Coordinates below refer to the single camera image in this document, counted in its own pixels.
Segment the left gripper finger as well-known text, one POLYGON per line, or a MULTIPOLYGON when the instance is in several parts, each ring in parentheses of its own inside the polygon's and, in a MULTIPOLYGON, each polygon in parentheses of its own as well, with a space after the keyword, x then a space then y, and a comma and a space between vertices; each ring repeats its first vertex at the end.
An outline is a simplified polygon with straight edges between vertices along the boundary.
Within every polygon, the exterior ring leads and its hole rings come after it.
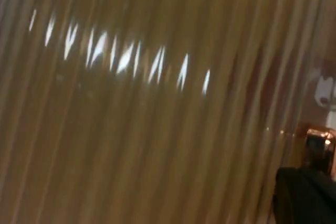
POLYGON ((273 212, 276 223, 335 223, 335 181, 309 168, 280 168, 273 212))

